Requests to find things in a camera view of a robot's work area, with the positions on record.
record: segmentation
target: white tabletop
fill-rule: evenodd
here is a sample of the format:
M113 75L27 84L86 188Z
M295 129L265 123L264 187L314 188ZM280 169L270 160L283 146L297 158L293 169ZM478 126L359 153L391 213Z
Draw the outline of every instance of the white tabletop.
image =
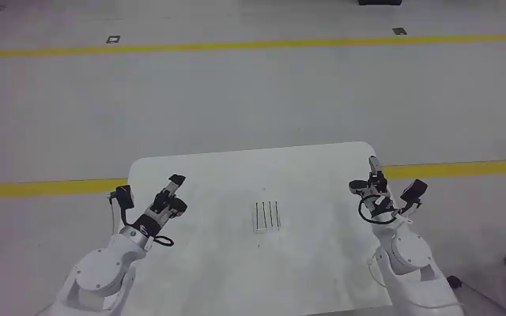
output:
M353 142L136 161L130 222L173 173L187 177L178 196L188 210L160 232L175 246L154 244L137 264L123 315L297 316L390 305L366 265L379 243L348 189L368 177L374 154ZM267 212L268 232L255 232L256 203L269 201L281 228Z

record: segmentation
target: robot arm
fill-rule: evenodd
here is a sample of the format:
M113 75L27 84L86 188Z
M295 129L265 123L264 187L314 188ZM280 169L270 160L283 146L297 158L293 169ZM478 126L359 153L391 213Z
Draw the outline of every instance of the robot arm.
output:
M181 175L173 175L169 179L170 183L157 194L154 202L133 224L128 224L125 216L125 210L134 206L130 192L127 192L127 205L120 203L125 227L119 234L111 237L107 247L90 252L72 268L51 306L50 315L92 316L121 313L135 279L132 262L143 259L153 242L164 246L173 244L167 237L157 234L168 220L181 216L187 209L186 204L176 197L176 191L184 179ZM115 194L121 194L121 191L118 191L121 189L122 187L118 188ZM106 309L93 308L82 302L82 298L86 296L104 299L113 295L115 301Z
M379 161L371 156L369 164L368 181L354 180L349 183L349 189L361 196L359 213L371 223L379 240L374 257L385 282L380 285L388 290L399 315L463 316L462 304L434 262L429 245L409 229L413 221L408 216L421 205L420 196L427 185L416 179L401 195L406 206L396 209ZM362 205L370 212L371 219L362 213Z

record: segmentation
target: metal rod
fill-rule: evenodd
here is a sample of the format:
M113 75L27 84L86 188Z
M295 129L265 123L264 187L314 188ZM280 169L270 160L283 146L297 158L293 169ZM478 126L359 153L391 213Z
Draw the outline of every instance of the metal rod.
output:
M266 203L262 202L262 205L263 205L263 223L266 225L266 229L267 229Z
M281 221L279 219L279 213L278 213L278 201L276 201L276 221L278 222L278 227L281 227Z
M270 207L270 201L269 201L269 215L270 215L270 226L274 228L274 224L272 224L272 208Z

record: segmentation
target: yellow stripe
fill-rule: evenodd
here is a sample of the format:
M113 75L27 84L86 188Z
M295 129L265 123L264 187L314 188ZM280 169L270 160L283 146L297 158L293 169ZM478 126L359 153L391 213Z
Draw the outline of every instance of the yellow stripe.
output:
M0 197L22 198L41 195L92 194L112 191L117 186L126 183L126 179L0 183Z
M506 41L506 34L466 35L466 36L422 36L422 37L391 37L377 39L306 39L279 40L265 42L228 42L228 43L193 43L180 45L153 46L106 46L106 47L74 47L74 48L40 48L32 50L4 50L0 57L13 56L54 56L54 55L95 55L151 53L155 51L209 51L237 50L281 47L334 47L360 45L407 45L431 43L469 43Z
M418 164L384 168L388 179L463 177L469 175L504 175L506 161L482 161L458 164Z
M387 178L391 180L463 177L470 175L505 175L506 161L387 166L384 170ZM43 195L103 193L112 191L117 186L121 186L126 183L126 179L0 183L0 198L26 198Z

